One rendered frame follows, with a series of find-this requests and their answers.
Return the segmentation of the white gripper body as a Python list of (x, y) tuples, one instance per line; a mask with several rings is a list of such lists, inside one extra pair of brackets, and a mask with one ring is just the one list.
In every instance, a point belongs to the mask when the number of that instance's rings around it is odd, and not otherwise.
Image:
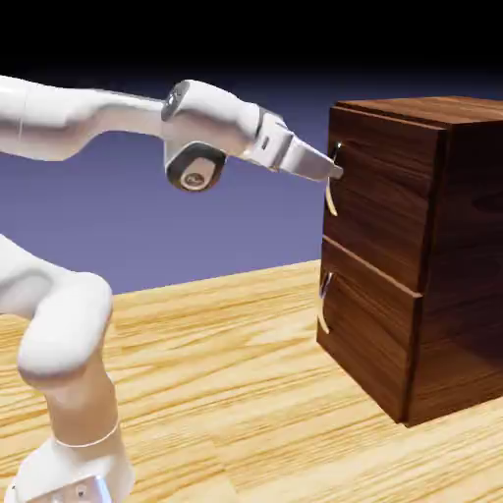
[(333, 161), (311, 145), (293, 137), (281, 160), (283, 172), (323, 182), (333, 175)]

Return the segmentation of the dark wood cabinet door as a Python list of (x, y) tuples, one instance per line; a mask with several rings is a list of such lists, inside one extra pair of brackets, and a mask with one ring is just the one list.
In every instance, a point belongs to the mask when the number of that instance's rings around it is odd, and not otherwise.
[(344, 175), (330, 184), (337, 213), (325, 215), (324, 235), (420, 292), (444, 128), (336, 105), (329, 143)]
[(422, 294), (325, 239), (320, 277), (333, 277), (318, 344), (394, 421), (406, 419)]

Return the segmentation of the dark wood cabinet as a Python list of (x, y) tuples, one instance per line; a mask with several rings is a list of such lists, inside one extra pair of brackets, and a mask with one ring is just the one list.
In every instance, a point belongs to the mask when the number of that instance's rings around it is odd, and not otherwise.
[(336, 105), (445, 130), (428, 210), (403, 423), (416, 425), (502, 397), (503, 100), (441, 96)]

